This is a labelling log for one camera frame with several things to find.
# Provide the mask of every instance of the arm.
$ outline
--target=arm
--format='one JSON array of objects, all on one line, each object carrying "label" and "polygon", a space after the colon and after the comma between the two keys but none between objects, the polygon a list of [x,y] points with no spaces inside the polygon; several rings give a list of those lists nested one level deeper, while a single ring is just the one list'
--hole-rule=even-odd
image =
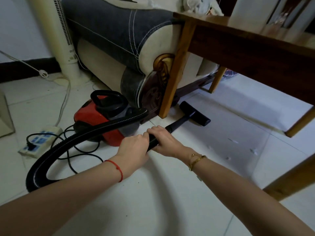
[{"label": "arm", "polygon": [[[124,179],[148,159],[149,135],[125,138],[115,156]],[[120,181],[110,162],[55,182],[0,207],[1,235],[52,235],[84,206]]]},{"label": "arm", "polygon": [[[192,158],[192,154],[198,153],[183,146],[163,127],[153,127],[147,132],[155,135],[160,143],[153,149],[156,152],[175,157],[187,166],[199,158]],[[254,236],[315,235],[279,202],[233,171],[206,158],[197,162],[192,170]]]}]

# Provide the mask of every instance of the vacuum wand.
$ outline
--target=vacuum wand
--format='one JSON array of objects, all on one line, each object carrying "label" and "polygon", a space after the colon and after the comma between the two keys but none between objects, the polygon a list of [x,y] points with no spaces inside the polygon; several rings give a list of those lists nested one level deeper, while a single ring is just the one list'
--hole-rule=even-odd
[{"label": "vacuum wand", "polygon": [[[179,128],[183,123],[187,122],[189,119],[194,120],[196,123],[200,124],[201,126],[206,126],[208,123],[210,123],[210,119],[208,119],[205,115],[203,115],[201,112],[196,110],[194,107],[192,107],[190,104],[188,104],[186,101],[183,101],[179,108],[184,112],[184,116],[177,121],[171,123],[170,125],[166,126],[165,129],[172,133],[177,128]],[[155,138],[154,135],[149,134],[149,147],[147,151],[150,151],[153,147],[157,146],[159,144],[158,140]]]}]

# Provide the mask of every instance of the sofa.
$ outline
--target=sofa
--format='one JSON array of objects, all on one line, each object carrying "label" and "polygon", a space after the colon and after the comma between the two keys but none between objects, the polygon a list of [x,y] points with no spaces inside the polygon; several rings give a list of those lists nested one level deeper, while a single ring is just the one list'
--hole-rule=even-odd
[{"label": "sofa", "polygon": [[[182,0],[62,0],[81,63],[134,107],[158,114],[183,27]],[[173,103],[211,82],[218,65],[191,54]]]}]

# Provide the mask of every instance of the hand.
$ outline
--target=hand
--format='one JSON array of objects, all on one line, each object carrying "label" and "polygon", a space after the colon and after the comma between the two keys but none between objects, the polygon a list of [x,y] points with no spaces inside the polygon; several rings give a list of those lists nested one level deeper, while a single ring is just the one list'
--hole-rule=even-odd
[{"label": "hand", "polygon": [[186,156],[193,151],[191,148],[184,146],[175,137],[173,137],[164,127],[157,126],[148,128],[147,132],[153,134],[159,141],[159,145],[152,150],[164,156],[170,156],[186,162]]},{"label": "hand", "polygon": [[110,158],[121,169],[124,179],[138,170],[149,158],[146,154],[149,147],[149,134],[124,138],[115,156]]}]

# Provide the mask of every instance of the table leg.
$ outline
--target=table leg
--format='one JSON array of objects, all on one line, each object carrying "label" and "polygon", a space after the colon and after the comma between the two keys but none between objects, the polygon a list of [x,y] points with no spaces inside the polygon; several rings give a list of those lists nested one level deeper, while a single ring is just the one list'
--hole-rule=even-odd
[{"label": "table leg", "polygon": [[165,118],[168,114],[169,109],[175,95],[178,83],[183,77],[183,71],[189,57],[188,48],[194,35],[196,24],[194,21],[186,21],[182,35],[180,37],[175,59],[169,74],[169,80],[166,86],[165,94],[163,97],[162,106],[160,109],[159,116],[160,118]]},{"label": "table leg", "polygon": [[215,91],[215,89],[217,88],[220,80],[222,79],[224,73],[226,71],[226,67],[220,66],[220,68],[218,69],[218,72],[215,75],[215,79],[213,80],[210,88],[209,88],[209,93],[213,93]]},{"label": "table leg", "polygon": [[315,154],[280,176],[263,190],[277,201],[315,183]]},{"label": "table leg", "polygon": [[315,118],[315,106],[311,107],[299,120],[297,120],[294,125],[285,132],[286,136],[293,137],[297,134],[303,127],[305,127],[310,121]]}]

